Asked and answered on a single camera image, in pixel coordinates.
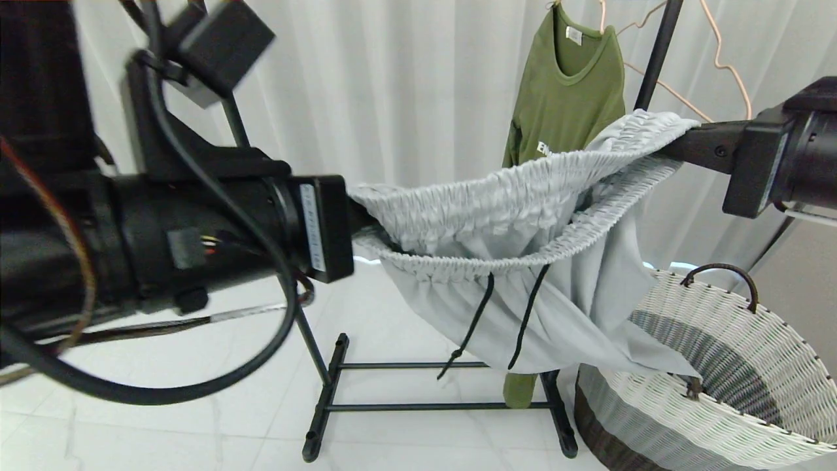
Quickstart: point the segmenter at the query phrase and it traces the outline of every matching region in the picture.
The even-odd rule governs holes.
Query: gray stripe on basket
[[[597,432],[591,418],[594,415],[602,429],[612,436],[607,444],[596,445],[597,439],[607,440]],[[608,382],[595,367],[581,365],[576,385],[576,425],[578,433],[591,451],[611,471],[628,469],[671,471],[751,471],[754,468],[731,463],[714,452],[701,448],[678,432],[660,425],[639,409],[622,401],[610,389]],[[617,466],[612,455],[625,462]]]
[[[757,371],[733,349],[687,323],[647,311],[631,313],[631,322],[680,352],[701,376],[706,393],[765,422],[783,427],[782,413]]]

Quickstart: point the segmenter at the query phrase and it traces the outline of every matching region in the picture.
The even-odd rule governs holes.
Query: robotic arm
[[[22,163],[60,201],[90,250],[98,285],[90,325],[137,310],[193,313],[213,290],[278,273],[285,320],[241,369],[202,388],[114,389],[102,381],[85,391],[166,404],[212,394],[263,364],[299,309],[296,281],[351,275],[352,234],[377,222],[347,198],[341,176],[298,176],[257,148],[213,146],[167,111],[164,80],[203,107],[230,106],[234,87],[274,37],[244,2],[211,13],[190,2],[168,25],[153,0],[143,1],[142,12],[128,3],[150,37],[149,49],[128,60],[123,87],[140,173],[112,178],[94,161],[109,157],[93,131],[70,4],[0,3],[0,367],[22,361],[68,384],[72,371],[36,342],[71,331],[85,292],[78,258],[21,178]],[[754,218],[784,201],[837,209],[837,77],[752,121],[689,131],[662,153],[730,174],[728,214]]]

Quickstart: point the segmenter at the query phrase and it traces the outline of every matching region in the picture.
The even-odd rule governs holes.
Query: clothes rack base
[[[309,350],[314,344],[313,337],[306,340]],[[406,404],[335,404],[334,398],[337,387],[340,384],[340,375],[345,370],[424,370],[439,369],[445,366],[440,363],[346,363],[346,352],[349,349],[349,337],[340,334],[334,344],[334,353],[331,355],[331,363],[326,371],[327,379],[323,381],[320,400],[314,409],[314,418],[311,420],[311,427],[306,434],[306,442],[302,448],[302,459],[311,463],[320,455],[322,440],[326,433],[328,418],[333,412],[375,412],[375,411],[484,411],[508,409],[504,402],[459,402],[459,403],[406,403]],[[315,363],[317,358],[322,362],[319,350],[311,351]],[[453,363],[450,368],[487,368],[488,365],[480,362]],[[558,434],[558,441],[561,443],[561,450],[567,458],[575,458],[578,455],[578,444],[575,433],[567,417],[567,410],[558,393],[556,379],[557,371],[541,373],[543,391],[547,396],[545,402],[533,402],[531,409],[548,409],[552,415],[552,422]]]

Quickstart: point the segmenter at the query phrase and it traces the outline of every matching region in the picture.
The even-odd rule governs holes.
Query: wire hanger
[[[552,7],[557,7],[561,0],[554,0],[552,2],[547,3],[547,9]],[[604,19],[607,17],[608,14],[608,3],[606,0],[598,0],[598,4],[602,7],[602,19],[598,22],[598,31],[601,34],[604,34]]]
[[[720,63],[719,59],[721,56],[721,46],[723,44],[721,30],[718,28],[717,22],[715,21],[715,17],[712,16],[712,12],[709,9],[709,6],[706,4],[706,0],[700,0],[700,2],[701,6],[703,7],[703,13],[706,15],[706,19],[709,21],[709,25],[712,27],[712,32],[715,34],[715,39],[718,42],[718,45],[715,49],[715,59],[713,65],[718,70],[726,69],[732,73],[732,76],[735,78],[736,84],[738,85],[738,90],[742,94],[744,105],[747,109],[747,119],[752,119],[752,103],[750,102],[750,96],[747,93],[747,88],[744,86],[744,83],[741,80],[741,76],[738,74],[738,71],[735,69],[735,67],[733,67],[732,65],[723,65]],[[651,10],[645,14],[645,18],[643,18],[640,23],[633,22],[628,26],[625,26],[624,28],[620,29],[619,32],[616,33],[616,35],[619,36],[620,34],[624,33],[625,30],[633,26],[635,26],[637,29],[642,29],[645,26],[645,24],[648,23],[648,19],[650,18],[650,16],[660,8],[664,7],[666,4],[667,2],[662,2],[659,5],[651,8]],[[635,65],[632,65],[628,62],[625,62],[624,64],[630,69],[639,72],[641,75],[645,75],[645,72],[642,71],[640,68],[636,67]],[[714,120],[707,116],[706,113],[698,110],[696,106],[692,105],[690,101],[688,101],[684,96],[682,96],[680,93],[671,88],[670,85],[666,84],[662,80],[657,80],[657,83],[660,84],[663,88],[665,88],[669,93],[671,93],[671,95],[673,95],[677,100],[686,105],[690,110],[694,111],[695,114],[697,114],[697,116],[700,116],[707,122],[714,122]]]

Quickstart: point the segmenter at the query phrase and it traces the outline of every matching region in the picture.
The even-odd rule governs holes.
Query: shirt tag
[[[570,39],[575,44],[581,45],[581,31],[573,28],[572,26],[567,26],[567,39]]]

